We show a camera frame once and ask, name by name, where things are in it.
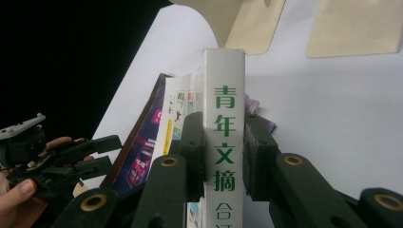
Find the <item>black background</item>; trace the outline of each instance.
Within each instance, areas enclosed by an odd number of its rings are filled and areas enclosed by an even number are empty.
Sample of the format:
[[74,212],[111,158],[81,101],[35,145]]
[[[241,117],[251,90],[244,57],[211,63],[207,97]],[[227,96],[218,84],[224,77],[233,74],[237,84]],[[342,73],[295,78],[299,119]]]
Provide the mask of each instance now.
[[43,113],[47,141],[91,139],[159,9],[170,4],[1,2],[0,128]]

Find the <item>black robotic claw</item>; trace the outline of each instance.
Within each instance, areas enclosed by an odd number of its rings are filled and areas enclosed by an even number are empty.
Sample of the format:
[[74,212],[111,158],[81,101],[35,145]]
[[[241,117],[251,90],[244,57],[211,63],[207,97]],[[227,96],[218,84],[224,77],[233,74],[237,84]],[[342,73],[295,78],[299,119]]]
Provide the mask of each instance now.
[[[256,115],[245,116],[244,130],[246,193],[254,201],[270,201],[268,214],[275,227],[403,227],[403,196],[400,194],[383,188],[368,188],[362,191],[360,199],[353,199],[336,191],[306,158],[281,153]],[[146,182],[120,196],[109,188],[86,191],[64,208],[52,227],[186,227],[186,203],[203,197],[206,144],[203,134],[202,114],[188,115],[181,139],[172,141],[169,153],[153,162]],[[108,142],[110,146],[109,140],[116,142],[106,138],[102,145]],[[77,162],[77,158],[90,153],[92,146],[98,144],[83,142],[63,149],[53,164]],[[68,156],[74,158],[72,160],[62,159],[76,148],[80,148],[81,154]],[[63,165],[49,165],[37,176],[45,176],[44,172],[50,168],[49,173],[65,179],[75,177],[76,172],[81,172],[81,177],[93,175],[87,172],[92,166],[81,168],[80,164],[75,164],[71,174],[62,169]]]
[[45,132],[38,124],[45,116],[1,130],[0,165],[8,169],[11,185],[32,179],[38,185],[35,197],[64,197],[72,200],[72,188],[80,180],[91,179],[112,171],[108,156],[84,161],[93,153],[105,153],[122,147],[118,136],[98,140],[70,142],[46,151]]

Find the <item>finger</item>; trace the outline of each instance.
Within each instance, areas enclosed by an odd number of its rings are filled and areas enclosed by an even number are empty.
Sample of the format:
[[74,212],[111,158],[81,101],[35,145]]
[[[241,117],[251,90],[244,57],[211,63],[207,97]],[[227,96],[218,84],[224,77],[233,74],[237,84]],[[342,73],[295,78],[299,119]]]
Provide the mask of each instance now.
[[91,156],[91,155],[88,155],[88,156],[86,156],[86,157],[84,158],[84,161],[85,161],[85,162],[91,161],[91,160],[94,160],[94,157]]
[[70,143],[70,142],[71,142],[71,137],[67,137],[67,136],[60,137],[60,138],[57,138],[55,140],[48,142],[46,150],[51,150],[57,146],[60,146],[62,144],[66,144],[66,143]]
[[0,198],[0,212],[9,211],[20,203],[28,200],[36,191],[33,180],[24,180]]
[[8,170],[0,172],[0,197],[8,193],[10,190],[9,180],[7,180]]
[[19,205],[18,213],[12,227],[33,227],[42,215],[48,203],[44,199],[31,198]]

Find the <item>beige cardboard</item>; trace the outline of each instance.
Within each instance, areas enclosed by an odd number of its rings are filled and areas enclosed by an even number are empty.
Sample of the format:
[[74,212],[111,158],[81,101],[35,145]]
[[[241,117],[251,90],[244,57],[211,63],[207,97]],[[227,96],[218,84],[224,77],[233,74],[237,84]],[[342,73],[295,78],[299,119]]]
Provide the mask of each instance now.
[[402,29],[403,0],[321,0],[306,56],[395,53]]
[[196,10],[207,21],[219,48],[249,55],[270,47],[285,0],[170,0]]

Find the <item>white book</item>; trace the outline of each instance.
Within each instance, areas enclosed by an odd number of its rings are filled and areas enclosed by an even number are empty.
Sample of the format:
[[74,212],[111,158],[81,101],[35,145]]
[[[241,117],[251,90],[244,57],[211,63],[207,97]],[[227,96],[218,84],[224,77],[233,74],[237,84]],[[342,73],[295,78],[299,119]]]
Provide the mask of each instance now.
[[245,52],[204,51],[203,127],[206,136],[206,228],[242,227]]

